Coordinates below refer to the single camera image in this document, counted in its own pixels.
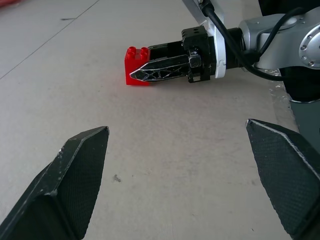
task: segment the lego stud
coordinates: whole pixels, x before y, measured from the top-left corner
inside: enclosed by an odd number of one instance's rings
[[[135,53],[135,52],[133,52],[133,51],[129,51],[129,52],[128,52],[128,58],[129,58],[129,59],[134,59],[135,56],[136,56],[136,53]]]
[[[142,52],[142,53],[148,53],[148,48],[142,47],[142,48],[141,48],[141,52]]]
[[[141,51],[140,56],[141,56],[141,59],[145,60],[148,57],[148,53]]]
[[[129,47],[129,52],[136,54],[137,49],[134,46]]]

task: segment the black cable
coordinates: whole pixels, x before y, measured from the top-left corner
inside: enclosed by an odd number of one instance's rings
[[[273,75],[269,75],[267,73],[264,73],[256,68],[254,68],[249,63],[246,56],[239,49],[235,40],[232,38],[232,36],[228,32],[228,30],[226,29],[225,25],[221,22],[219,17],[216,15],[214,7],[211,4],[207,4],[206,6],[204,6],[202,8],[202,12],[205,16],[208,16],[210,18],[210,20],[213,22],[213,24],[216,26],[216,28],[219,30],[219,32],[224,37],[224,40],[225,40],[226,44],[229,46],[232,53],[239,60],[239,62],[248,70],[248,72],[250,72],[260,78],[272,80],[272,81],[292,80],[292,78],[293,78],[292,76],[291,77],[273,76]]]
[[[291,17],[296,16],[296,15],[300,15],[304,13],[304,9],[302,7],[297,7],[295,9],[292,9],[291,11],[287,12],[274,26],[274,28],[272,29],[269,37],[267,38],[267,40],[265,41],[265,43],[263,44],[262,48],[260,49],[260,54],[264,54],[265,51],[268,49],[268,47],[270,46],[272,40],[275,38],[275,36],[277,35],[278,31],[280,30],[281,26],[283,24],[285,24],[285,22],[287,20],[289,20]]]

